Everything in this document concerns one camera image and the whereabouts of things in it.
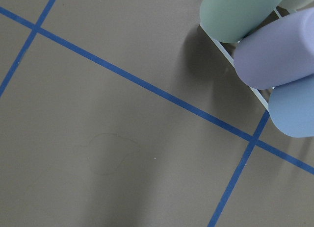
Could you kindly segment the green plastic cup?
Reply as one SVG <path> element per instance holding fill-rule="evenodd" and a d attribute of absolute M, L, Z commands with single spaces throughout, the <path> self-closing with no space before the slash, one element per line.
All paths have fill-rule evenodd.
<path fill-rule="evenodd" d="M 255 29 L 277 6 L 299 9 L 313 0 L 202 0 L 200 26 L 212 39 L 235 43 Z"/>

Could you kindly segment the blue plastic cup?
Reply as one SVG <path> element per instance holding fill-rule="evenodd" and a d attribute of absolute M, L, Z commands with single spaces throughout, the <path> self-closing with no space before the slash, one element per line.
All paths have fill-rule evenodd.
<path fill-rule="evenodd" d="M 270 118 L 282 133 L 295 138 L 313 137 L 313 75 L 275 87 L 268 104 Z"/>

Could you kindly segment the purple plastic cup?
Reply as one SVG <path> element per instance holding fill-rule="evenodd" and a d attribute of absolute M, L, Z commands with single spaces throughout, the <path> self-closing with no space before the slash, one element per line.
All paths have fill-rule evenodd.
<path fill-rule="evenodd" d="M 314 10 L 279 18 L 237 45 L 238 77 L 255 89 L 268 89 L 314 73 Z"/>

